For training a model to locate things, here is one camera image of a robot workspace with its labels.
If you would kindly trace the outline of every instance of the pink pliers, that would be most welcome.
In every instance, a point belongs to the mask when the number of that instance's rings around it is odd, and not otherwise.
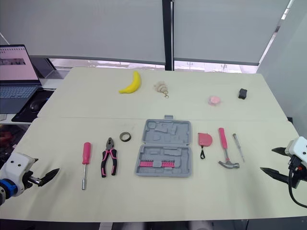
[[[114,149],[114,142],[112,138],[109,138],[106,142],[106,150],[102,152],[102,162],[101,162],[101,177],[106,177],[106,161],[111,155],[113,161],[112,167],[112,176],[116,174],[117,168],[117,158],[116,158],[117,151]]]

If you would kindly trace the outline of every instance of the gray plastic case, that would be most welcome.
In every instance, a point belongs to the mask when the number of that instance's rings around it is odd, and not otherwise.
[[[146,120],[142,138],[145,144],[140,147],[135,173],[138,176],[190,176],[190,134],[191,123],[173,120],[171,115],[165,115],[164,120]],[[141,167],[141,161],[152,165]],[[173,165],[163,167],[164,162]]]

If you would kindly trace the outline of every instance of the banana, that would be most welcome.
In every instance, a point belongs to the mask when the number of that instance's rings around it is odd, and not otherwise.
[[[119,91],[119,93],[132,93],[136,91],[141,85],[141,76],[138,73],[138,71],[133,72],[133,81],[131,85],[129,85],[127,88],[122,89]]]

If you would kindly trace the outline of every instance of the pliers handle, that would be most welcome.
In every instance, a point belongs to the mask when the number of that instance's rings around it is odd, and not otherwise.
[[[102,162],[101,162],[101,177],[106,177],[106,161],[111,155],[112,161],[113,161],[113,167],[112,167],[112,176],[116,174],[117,169],[117,157],[116,157],[117,151],[114,148],[111,148],[110,150],[106,149],[102,152]]]

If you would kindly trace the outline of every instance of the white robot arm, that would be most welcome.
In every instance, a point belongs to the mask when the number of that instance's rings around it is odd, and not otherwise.
[[[0,171],[0,205],[11,196],[19,196],[32,183],[43,186],[55,177],[59,169],[48,172],[42,179],[33,177],[30,168],[37,160],[22,153],[11,154]]]
[[[289,165],[289,175],[282,175],[277,170],[270,168],[261,168],[266,174],[275,180],[288,184],[289,194],[292,200],[307,208],[307,205],[303,205],[295,200],[292,188],[297,188],[300,181],[307,181],[307,140],[304,137],[298,137],[288,144],[286,148],[278,147],[272,149],[281,155],[291,157]]]

